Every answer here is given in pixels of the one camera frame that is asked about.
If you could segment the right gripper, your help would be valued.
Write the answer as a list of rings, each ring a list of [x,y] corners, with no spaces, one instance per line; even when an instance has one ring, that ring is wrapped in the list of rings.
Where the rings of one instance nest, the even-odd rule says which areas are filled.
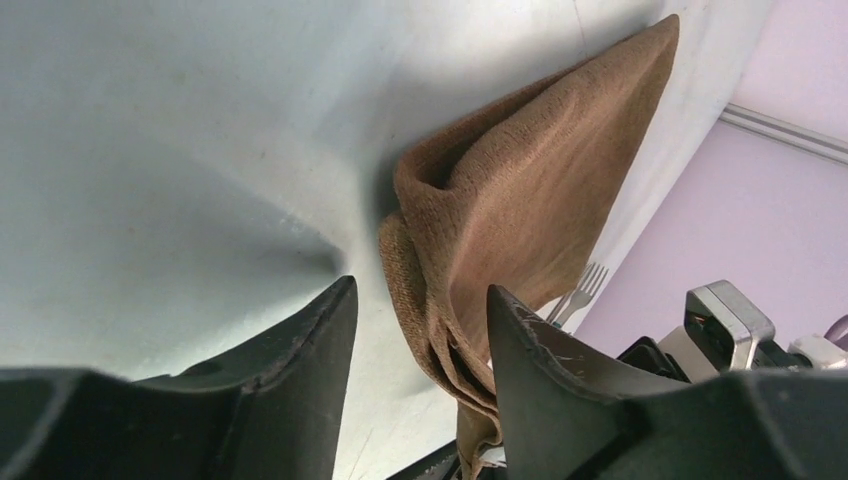
[[[636,340],[617,357],[617,360],[657,376],[684,383],[691,382],[675,358],[662,351],[659,345],[647,336]]]

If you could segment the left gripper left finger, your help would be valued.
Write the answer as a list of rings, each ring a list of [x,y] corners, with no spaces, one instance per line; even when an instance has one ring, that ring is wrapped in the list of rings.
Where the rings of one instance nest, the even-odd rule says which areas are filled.
[[[358,292],[343,276],[302,310],[170,376],[1,373],[5,479],[329,479]]]

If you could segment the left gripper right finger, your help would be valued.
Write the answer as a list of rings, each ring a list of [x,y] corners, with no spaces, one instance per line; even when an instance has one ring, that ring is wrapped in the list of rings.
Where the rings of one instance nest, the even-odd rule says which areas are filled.
[[[843,479],[845,370],[685,383],[540,319],[500,286],[489,344],[510,479]]]

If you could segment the brown cloth napkin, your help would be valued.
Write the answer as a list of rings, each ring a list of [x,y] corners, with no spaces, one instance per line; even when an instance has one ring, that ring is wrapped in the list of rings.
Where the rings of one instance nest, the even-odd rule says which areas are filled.
[[[669,15],[597,56],[475,111],[408,150],[378,231],[416,362],[458,403],[462,475],[502,441],[486,301],[540,308],[577,284],[671,76]]]

